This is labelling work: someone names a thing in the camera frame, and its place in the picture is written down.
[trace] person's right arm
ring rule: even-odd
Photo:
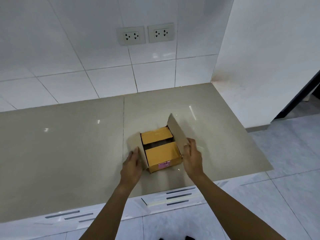
[[[202,156],[196,141],[184,147],[183,165],[231,240],[284,240],[267,223],[212,182],[202,168]]]

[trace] glossy countertop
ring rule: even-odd
[[[211,83],[0,113],[0,222],[105,203],[126,140],[166,126],[196,139],[212,181],[272,169]],[[193,185],[183,165],[143,172],[131,197]]]

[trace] electrical outlet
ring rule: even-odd
[[[174,24],[160,24],[148,26],[149,42],[174,40]]]
[[[144,44],[144,26],[117,29],[118,41],[121,45]]]

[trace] box flap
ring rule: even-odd
[[[167,123],[175,142],[177,143],[177,147],[180,151],[180,154],[183,155],[183,147],[189,143],[182,129],[180,128],[178,122],[175,120],[173,114],[169,115],[168,123]]]
[[[136,147],[139,148],[140,155],[141,155],[142,169],[143,170],[147,169],[149,166],[148,166],[146,154],[143,149],[140,132],[137,132],[134,135],[130,136],[127,140],[127,143],[131,151],[133,151]]]
[[[146,156],[150,167],[181,157],[175,142],[147,149]]]
[[[171,137],[172,137],[172,134],[168,129],[168,127],[162,127],[156,130],[141,133],[141,139],[142,139],[143,145],[156,142],[156,141],[162,141]]]

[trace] person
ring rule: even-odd
[[[184,146],[183,165],[231,240],[284,239],[267,223],[212,182],[202,168],[202,156],[196,141],[188,138]],[[121,180],[112,196],[80,240],[115,239],[126,201],[142,174],[139,149],[130,152],[122,165]]]

